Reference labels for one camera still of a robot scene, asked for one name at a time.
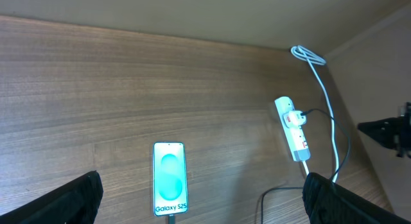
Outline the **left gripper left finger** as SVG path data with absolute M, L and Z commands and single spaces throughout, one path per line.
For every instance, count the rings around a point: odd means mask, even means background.
M 63 186 L 1 216 L 1 223 L 93 224 L 103 198 L 97 171 L 90 171 Z

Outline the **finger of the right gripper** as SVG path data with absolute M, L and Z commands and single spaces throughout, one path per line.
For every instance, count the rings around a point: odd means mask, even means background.
M 357 129 L 382 147 L 396 150 L 397 157 L 410 158 L 410 102 L 406 102 L 399 117 L 364 122 Z

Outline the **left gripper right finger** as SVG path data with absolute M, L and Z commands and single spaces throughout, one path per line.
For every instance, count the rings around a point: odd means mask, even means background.
M 302 200 L 311 224 L 410 224 L 318 173 L 310 173 Z

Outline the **smartphone with teal screen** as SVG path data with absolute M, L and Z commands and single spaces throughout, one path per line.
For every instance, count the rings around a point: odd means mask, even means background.
M 187 212 L 188 179 L 182 142 L 153 144 L 153 213 L 170 216 Z

